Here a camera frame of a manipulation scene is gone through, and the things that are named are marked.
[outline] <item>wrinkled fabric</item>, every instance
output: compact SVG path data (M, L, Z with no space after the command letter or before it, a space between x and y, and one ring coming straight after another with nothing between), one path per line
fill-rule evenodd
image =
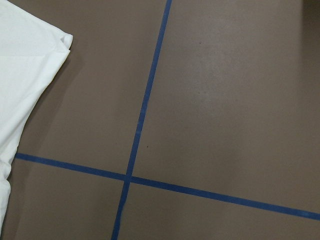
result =
M69 54L73 36L0 0L0 231L24 125Z

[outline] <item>blue tape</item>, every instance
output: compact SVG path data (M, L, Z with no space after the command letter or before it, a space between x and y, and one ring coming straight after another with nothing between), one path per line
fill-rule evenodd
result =
M162 22L161 22L161 26L160 26L160 30L159 30L159 35L158 35L158 39L157 39L157 42L155 45L155 50L154 50L154 54L153 54L149 77L148 77L148 81L147 81L147 84L145 87L145 92L144 92L144 97L143 97L142 106L141 106L141 110L140 110L140 115L139 115L138 123L136 126L136 131L135 131L135 135L134 135L134 139L133 139L133 144L132 144L132 149L131 149L130 158L129 158L129 162L128 162L128 167L127 167L126 174L125 174L126 179L125 179L125 182L123 183L123 188L122 188L122 193L121 193L121 197L120 197L120 201L119 201L119 205L118 205L118 210L117 210L115 221L114 221L111 240L118 239L119 230L120 230L120 223L121 223L121 215L122 215L122 212L123 212L123 209L124 209L125 203L127 201L127 197L128 197L130 181L131 181L132 173L133 173L134 166L135 166L139 142L140 142L140 138L141 138L141 132L143 130L143 126L144 126L144 122L145 122L145 118L146 118L146 112L147 112L147 108L148 108L148 102L149 102L149 98L150 98L150 94L151 94L151 89L152 89L154 79L155 79L155 74L156 74L156 70L157 70L161 46L162 46L162 42L163 42L163 39L165 36L165 31L166 31L166 26L167 26L167 22L168 22L171 3L172 3L172 0L167 0L166 4L165 4L164 13L162 16Z
M251 208L262 209L262 210L267 210L267 211L271 211L271 212L293 215L296 217L302 217L302 218L320 221L320 213L315 213L315 212L311 212L311 211L304 211L304 210L299 210L299 209L285 207L285 206L279 206L279 205L274 205L274 204L269 204L269 203L264 203L264 202L259 202L259 201L253 201L253 200L248 200L248 199L244 199L244 198L240 198L240 197L223 195L223 194L219 194L219 193L215 193L215 192L204 191L204 190L199 190L199 189L195 189L195 188L169 184L169 183L165 183L165 182L161 182L161 181L149 180L149 179L136 177L136 176L133 176L131 178L131 182L135 183L135 184L139 184L139 185L145 185L145 186L149 186L149 187L169 190L169 191L178 192L178 193L182 193L182 194L198 196L198 197L202 197L202 198L206 198L206 199L213 199L213 200L218 200L218 201L222 201L222 202L226 202L226 203L232 203L232 204L247 206L247 207L251 207Z
M77 164L47 159L47 158L38 157L38 156L31 156L23 153L16 153L15 157L17 159L22 159L29 162L50 165L50 166L54 166L62 169L68 169L76 172L92 174L92 175L101 176L101 177L110 178L110 179L117 179L117 180L124 181L124 179L126 178L124 174L120 174L112 171L100 170L92 167L81 166Z

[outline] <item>white cloth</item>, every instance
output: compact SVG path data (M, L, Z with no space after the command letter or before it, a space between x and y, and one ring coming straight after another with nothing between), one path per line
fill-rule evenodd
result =
M7 177L24 125L69 54L73 36L0 0L0 231Z

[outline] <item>horizontal blue line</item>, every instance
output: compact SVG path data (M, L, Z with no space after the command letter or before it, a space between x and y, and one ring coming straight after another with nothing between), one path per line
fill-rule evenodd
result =
M53 167L68 169L68 170L72 170L72 171L77 171L77 172L86 173L86 174L92 174L92 175L96 175L96 176L101 176L101 177L111 178L111 179L116 179L116 180L121 180L121 181L125 181L125 177L126 177L124 174L120 174L120 173L100 170L100 169L96 169L96 168L76 165L76 164L57 161L57 160L51 160L51 159L27 155L27 154L23 154L23 153L17 153L15 155L15 157L17 159L21 159L21 160L25 160L25 161L29 161L29 162L34 162L34 163L38 163L38 164L45 164L45 165L49 165L49 166L53 166ZM149 179L136 177L136 176L132 176L130 181L131 181L131 183L134 183L134 184L139 184L139 185L149 186L149 187L153 187L153 188L169 190L169 191L173 191L173 192L177 192L177 193L198 196L198 197L202 197L202 198L206 198L206 199L212 199L212 200L222 201L222 202L226 202L226 203L237 204L237 205L242 205L242 206L246 206L246 207L262 209L262 210L267 210L267 211L271 211L271 212L287 214L287 215L292 215L292 216L296 216L296 217L302 217L302 218L320 221L320 213L316 213L316 212L304 211L304 210L285 207L285 206L279 206L279 205L274 205L274 204L269 204L269 203L264 203L264 202L259 202L259 201L253 201L253 200L248 200L248 199L244 199L244 198L240 198L240 197L223 195L223 194L219 194L219 193L215 193L215 192L199 190L199 189L195 189L195 188L165 183L165 182L161 182L161 181L149 180Z
M121 180L124 181L125 175L112 172L112 171L105 171L105 170L100 170L92 167L87 167L87 166L82 166L82 165L77 165L77 164L72 164L68 162L63 162L63 161L57 161L57 160L52 160L52 159L47 159L43 157L38 157L38 156L32 156L28 154L23 154L23 153L16 153L15 157L17 159L22 159L26 160L29 162L34 162L34 163L39 163L39 164L45 164L45 165L50 165L62 169L68 169L76 172L81 172L81 173L86 173L86 174L92 174L96 176L101 176L105 178L110 178L110 179L116 179L116 180Z
M293 215L296 217L302 217L302 218L320 221L320 214L311 212L311 211L304 211L304 210L294 209L294 208L285 207L285 206L273 205L269 203L248 200L248 199L239 198L235 196L228 196L228 195L223 195L215 192L169 184L161 181L149 180L149 179L136 177L136 176L133 176L131 178L131 182L135 184L153 187L153 188L164 189L164 190L169 190L169 191L178 192L182 194L198 196L206 199L213 199L213 200L218 200L226 203L232 203L232 204L247 206L251 208L262 209L262 210L267 210L271 212Z

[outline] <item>brown floor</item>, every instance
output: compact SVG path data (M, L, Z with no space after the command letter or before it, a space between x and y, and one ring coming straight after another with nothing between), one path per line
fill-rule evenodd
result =
M125 174L165 0L11 0L74 36L18 152ZM173 0L133 175L320 213L320 3ZM123 182L15 159L1 240L105 240ZM119 240L316 240L320 222L130 185Z

